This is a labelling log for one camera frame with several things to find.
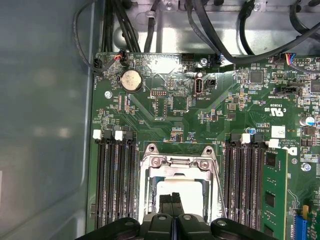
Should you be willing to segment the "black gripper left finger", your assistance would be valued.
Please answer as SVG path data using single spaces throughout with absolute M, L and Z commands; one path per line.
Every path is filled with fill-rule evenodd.
M 159 197 L 159 213 L 144 216 L 142 223 L 123 217 L 84 235 L 86 240 L 170 240 L 176 195 Z

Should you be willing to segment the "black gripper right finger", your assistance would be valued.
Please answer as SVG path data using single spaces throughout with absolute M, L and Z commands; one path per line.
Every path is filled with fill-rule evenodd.
M 180 194 L 172 193 L 177 210 L 177 233 L 181 240 L 271 240 L 272 237 L 228 218 L 217 218 L 211 224 L 195 214 L 184 213 Z

